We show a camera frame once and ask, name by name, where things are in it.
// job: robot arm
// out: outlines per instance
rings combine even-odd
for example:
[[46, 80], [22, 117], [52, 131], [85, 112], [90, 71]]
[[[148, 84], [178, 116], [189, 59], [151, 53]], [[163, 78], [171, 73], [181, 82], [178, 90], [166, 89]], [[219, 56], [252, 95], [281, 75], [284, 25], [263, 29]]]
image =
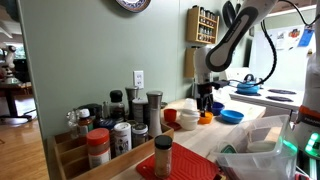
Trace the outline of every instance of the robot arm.
[[221, 72], [229, 67], [233, 51], [241, 38], [251, 26], [262, 21], [277, 2], [278, 0], [246, 0], [220, 43], [213, 49], [200, 48], [195, 51], [194, 67], [200, 95], [197, 104], [202, 117], [205, 115], [205, 106], [210, 106], [205, 99], [209, 97], [209, 102], [212, 102], [210, 94], [214, 83], [210, 79], [211, 71]]
[[16, 48], [10, 45], [7, 46], [5, 43], [0, 43], [0, 49], [3, 51], [3, 54], [5, 51], [7, 52], [7, 55], [5, 56], [5, 65], [7, 65], [9, 68], [14, 68], [13, 60]]
[[205, 61], [196, 61], [197, 76], [211, 71], [221, 72], [231, 64], [232, 54], [241, 38], [253, 25], [261, 22], [273, 9], [278, 0], [246, 0], [231, 27], [220, 43], [211, 49]]

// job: green wall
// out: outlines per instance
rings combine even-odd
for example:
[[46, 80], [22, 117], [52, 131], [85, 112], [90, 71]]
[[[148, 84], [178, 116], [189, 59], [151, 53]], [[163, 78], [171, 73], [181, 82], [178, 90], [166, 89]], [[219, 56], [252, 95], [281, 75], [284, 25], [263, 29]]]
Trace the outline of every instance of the green wall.
[[108, 0], [18, 2], [43, 139], [68, 130], [72, 108], [110, 101], [114, 89], [125, 94], [134, 70], [145, 74], [140, 97], [150, 90], [163, 91], [166, 102], [187, 97], [193, 79], [183, 78], [184, 53], [194, 45], [185, 42], [187, 9], [197, 4], [219, 15], [222, 7], [219, 0], [152, 0], [132, 13]]

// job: wooden spice rack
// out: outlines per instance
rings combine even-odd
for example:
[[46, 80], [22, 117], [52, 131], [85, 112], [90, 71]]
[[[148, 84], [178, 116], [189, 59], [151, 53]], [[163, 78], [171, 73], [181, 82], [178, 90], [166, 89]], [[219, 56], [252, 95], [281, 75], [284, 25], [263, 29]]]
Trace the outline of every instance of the wooden spice rack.
[[[172, 128], [164, 124], [161, 128], [164, 135], [173, 138]], [[154, 139], [93, 169], [89, 166], [86, 144], [71, 139], [69, 133], [54, 136], [53, 147], [61, 179], [110, 179], [154, 153]]]
[[[216, 44], [218, 36], [219, 16], [215, 19], [200, 15], [200, 7], [188, 10], [187, 41], [205, 44]], [[200, 26], [212, 31], [212, 35], [200, 33]]]

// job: orange bowl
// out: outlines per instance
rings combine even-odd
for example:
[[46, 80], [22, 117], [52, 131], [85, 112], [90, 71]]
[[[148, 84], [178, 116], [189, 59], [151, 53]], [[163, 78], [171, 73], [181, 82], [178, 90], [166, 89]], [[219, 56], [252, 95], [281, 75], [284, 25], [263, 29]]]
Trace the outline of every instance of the orange bowl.
[[213, 114], [211, 112], [206, 111], [205, 117], [200, 116], [198, 123], [199, 124], [209, 124], [209, 123], [211, 123], [212, 117], [213, 117]]

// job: kettle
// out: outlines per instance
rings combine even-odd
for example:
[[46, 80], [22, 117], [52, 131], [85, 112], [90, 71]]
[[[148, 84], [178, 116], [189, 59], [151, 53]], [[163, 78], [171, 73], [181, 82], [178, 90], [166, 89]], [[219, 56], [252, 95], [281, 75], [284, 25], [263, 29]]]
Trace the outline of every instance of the kettle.
[[244, 82], [237, 85], [237, 93], [244, 95], [257, 94], [260, 87], [252, 86], [253, 84], [255, 84], [254, 76], [252, 74], [247, 74], [244, 78]]

